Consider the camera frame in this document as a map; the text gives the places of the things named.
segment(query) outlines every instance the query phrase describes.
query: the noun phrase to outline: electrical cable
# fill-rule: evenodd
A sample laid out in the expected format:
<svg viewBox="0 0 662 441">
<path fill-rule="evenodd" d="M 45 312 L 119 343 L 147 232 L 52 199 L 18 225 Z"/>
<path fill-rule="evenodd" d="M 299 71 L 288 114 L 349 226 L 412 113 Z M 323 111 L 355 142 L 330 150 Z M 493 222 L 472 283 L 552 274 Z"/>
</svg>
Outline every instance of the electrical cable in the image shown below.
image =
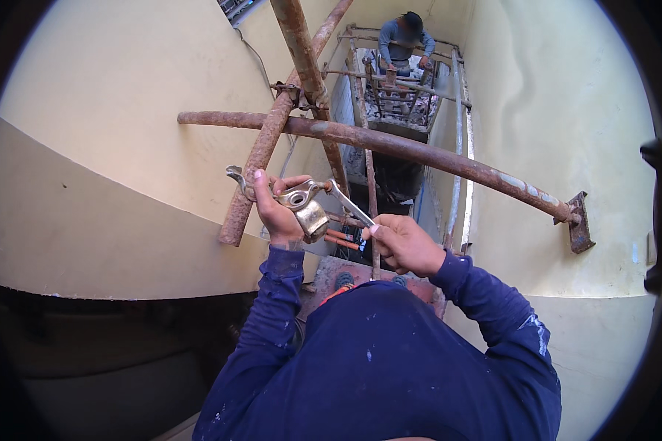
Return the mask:
<svg viewBox="0 0 662 441">
<path fill-rule="evenodd" d="M 260 67 L 262 68 L 262 74 L 265 79 L 265 87 L 270 90 L 270 94 L 273 96 L 273 101 L 277 99 L 277 96 L 275 96 L 273 89 L 270 87 L 270 77 L 267 75 L 267 69 L 265 69 L 265 62 L 263 61 L 263 58 L 260 56 L 260 54 L 257 53 L 254 47 L 248 43 L 248 41 L 243 37 L 243 31 L 241 31 L 238 28 L 233 28 L 234 30 L 238 31 L 238 35 L 240 35 L 241 41 L 245 43 L 245 45 L 253 51 L 255 56 L 257 57 L 257 60 L 260 62 Z M 291 135 L 287 134 L 287 137 L 289 138 L 289 152 L 287 153 L 287 156 L 284 160 L 284 163 L 282 164 L 282 170 L 280 171 L 280 178 L 284 178 L 284 172 L 286 171 L 287 164 L 289 164 L 289 161 L 291 160 L 291 154 L 294 152 L 294 146 L 296 146 L 296 141 L 299 139 L 299 135 L 296 137 L 292 138 Z"/>
</svg>

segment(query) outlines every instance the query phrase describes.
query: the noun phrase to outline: scaffolding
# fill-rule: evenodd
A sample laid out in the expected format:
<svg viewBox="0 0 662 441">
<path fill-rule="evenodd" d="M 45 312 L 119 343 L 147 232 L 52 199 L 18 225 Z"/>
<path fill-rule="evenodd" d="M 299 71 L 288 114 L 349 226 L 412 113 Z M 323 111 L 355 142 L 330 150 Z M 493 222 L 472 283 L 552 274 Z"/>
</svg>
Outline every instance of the scaffolding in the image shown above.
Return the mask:
<svg viewBox="0 0 662 441">
<path fill-rule="evenodd" d="M 270 85 L 277 90 L 277 98 L 270 112 L 268 114 L 253 114 L 228 111 L 185 111 L 178 115 L 178 122 L 181 124 L 204 124 L 260 130 L 243 168 L 243 175 L 251 181 L 256 169 L 267 167 L 274 146 L 282 133 L 319 139 L 323 143 L 333 178 L 346 195 L 348 195 L 348 189 L 339 143 L 362 148 L 365 150 L 371 217 L 378 214 L 372 152 L 389 154 L 449 172 L 454 175 L 455 179 L 450 219 L 444 240 L 444 247 L 447 249 L 451 249 L 455 235 L 454 228 L 458 218 L 461 178 L 468 182 L 467 211 L 470 210 L 469 200 L 472 200 L 473 182 L 476 182 L 547 213 L 554 218 L 555 225 L 561 222 L 568 224 L 572 252 L 584 252 L 595 245 L 590 238 L 584 208 L 585 192 L 579 192 L 569 202 L 562 202 L 521 179 L 473 160 L 472 104 L 468 97 L 463 59 L 460 57 L 459 47 L 456 44 L 436 40 L 437 43 L 450 46 L 451 52 L 448 54 L 435 51 L 432 55 L 432 58 L 440 63 L 443 62 L 440 58 L 451 62 L 454 83 L 453 95 L 444 91 L 437 91 L 432 87 L 426 87 L 421 79 L 419 81 L 410 78 L 397 79 L 396 71 L 390 69 L 387 70 L 386 75 L 375 75 L 370 60 L 363 61 L 365 66 L 364 71 L 361 72 L 356 56 L 356 40 L 377 41 L 377 37 L 357 35 L 355 32 L 379 31 L 375 28 L 357 28 L 355 25 L 350 25 L 342 35 L 338 35 L 339 43 L 342 40 L 349 40 L 350 50 L 346 59 L 349 69 L 352 68 L 353 71 L 331 71 L 327 69 L 327 66 L 324 66 L 323 72 L 319 69 L 317 58 L 352 1 L 341 0 L 321 25 L 314 38 L 311 39 L 299 0 L 270 0 L 296 68 L 291 72 L 285 83 L 278 82 L 275 85 Z M 354 106 L 359 108 L 359 114 L 361 115 L 360 127 L 347 126 L 330 120 L 329 98 L 323 81 L 323 78 L 330 73 L 348 75 L 352 79 L 350 82 L 352 97 Z M 371 82 L 373 96 L 378 103 L 378 92 L 380 90 L 395 90 L 397 86 L 407 87 L 414 92 L 413 100 L 416 100 L 416 96 L 423 92 L 430 94 L 430 97 L 437 96 L 453 101 L 456 106 L 455 152 L 452 153 L 438 147 L 428 146 L 425 143 L 406 137 L 371 130 L 365 111 L 366 103 L 362 90 L 363 78 Z M 385 83 L 385 87 L 380 87 L 380 82 Z M 311 110 L 314 119 L 317 121 L 290 117 L 290 111 L 295 108 Z M 464 111 L 466 111 L 469 134 L 467 156 L 463 155 L 462 121 Z M 427 118 L 426 123 L 429 126 L 429 118 Z M 236 188 L 221 228 L 220 242 L 233 246 L 240 244 L 251 208 L 252 202 L 243 196 L 239 188 Z M 353 225 L 357 222 L 355 219 L 349 219 L 348 215 L 335 216 L 337 219 L 344 221 L 342 223 L 345 225 Z M 462 242 L 462 248 L 467 244 L 467 228 L 468 222 L 465 221 L 462 234 L 462 241 L 465 240 L 465 242 Z M 380 255 L 377 250 L 378 247 L 373 246 L 373 278 L 380 273 Z"/>
</svg>

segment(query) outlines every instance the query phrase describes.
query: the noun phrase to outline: open-end wrench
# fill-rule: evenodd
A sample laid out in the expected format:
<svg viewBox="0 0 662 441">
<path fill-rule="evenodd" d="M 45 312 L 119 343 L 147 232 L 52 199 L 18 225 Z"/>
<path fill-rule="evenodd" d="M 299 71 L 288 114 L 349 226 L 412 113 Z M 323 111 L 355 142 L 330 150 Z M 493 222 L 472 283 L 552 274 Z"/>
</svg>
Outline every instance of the open-end wrench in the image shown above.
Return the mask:
<svg viewBox="0 0 662 441">
<path fill-rule="evenodd" d="M 334 196 L 336 199 L 338 199 L 339 202 L 341 202 L 341 205 L 353 213 L 353 216 L 361 221 L 363 225 L 367 227 L 375 225 L 375 222 L 373 222 L 373 220 L 367 214 L 365 214 L 360 208 L 358 208 L 356 204 L 351 202 L 351 200 L 343 194 L 341 189 L 338 188 L 338 184 L 336 184 L 334 179 L 329 179 L 325 182 L 324 191 L 326 191 L 327 195 Z"/>
</svg>

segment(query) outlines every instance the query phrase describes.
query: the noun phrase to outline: right hand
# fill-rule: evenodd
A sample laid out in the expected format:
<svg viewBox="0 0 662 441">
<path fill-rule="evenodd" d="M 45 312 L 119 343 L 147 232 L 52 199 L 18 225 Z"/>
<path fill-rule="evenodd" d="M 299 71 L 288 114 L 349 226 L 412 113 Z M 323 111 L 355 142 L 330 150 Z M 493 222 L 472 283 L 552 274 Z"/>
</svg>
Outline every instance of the right hand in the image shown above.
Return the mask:
<svg viewBox="0 0 662 441">
<path fill-rule="evenodd" d="M 380 215 L 377 225 L 364 228 L 364 240 L 375 238 L 380 255 L 397 274 L 414 272 L 419 277 L 435 275 L 446 259 L 446 251 L 409 216 Z"/>
</svg>

